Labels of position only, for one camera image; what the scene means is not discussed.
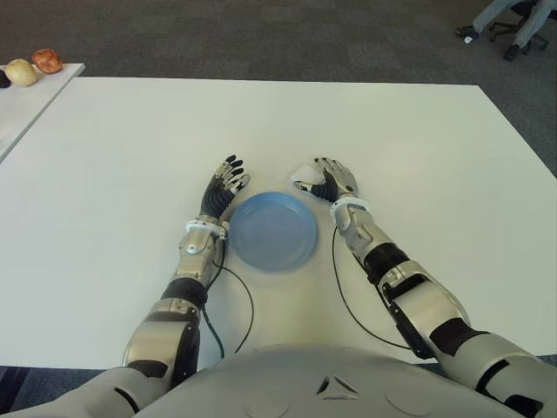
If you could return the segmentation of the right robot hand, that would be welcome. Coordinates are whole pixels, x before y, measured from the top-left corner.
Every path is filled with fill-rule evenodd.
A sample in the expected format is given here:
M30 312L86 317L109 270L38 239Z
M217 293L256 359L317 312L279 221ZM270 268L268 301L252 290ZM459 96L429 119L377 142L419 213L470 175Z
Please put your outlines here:
M335 203L342 197L359 195L359 188L352 172L339 161L331 158L315 158L323 179L319 182L295 180L293 186L302 192L324 201Z

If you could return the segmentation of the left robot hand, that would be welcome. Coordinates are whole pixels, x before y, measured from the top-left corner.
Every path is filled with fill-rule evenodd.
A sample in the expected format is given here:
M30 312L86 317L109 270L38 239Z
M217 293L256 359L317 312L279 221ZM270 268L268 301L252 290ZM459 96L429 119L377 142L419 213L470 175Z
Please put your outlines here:
M198 216L219 221L235 197L249 184L243 160L235 154L227 157L216 169L205 188Z

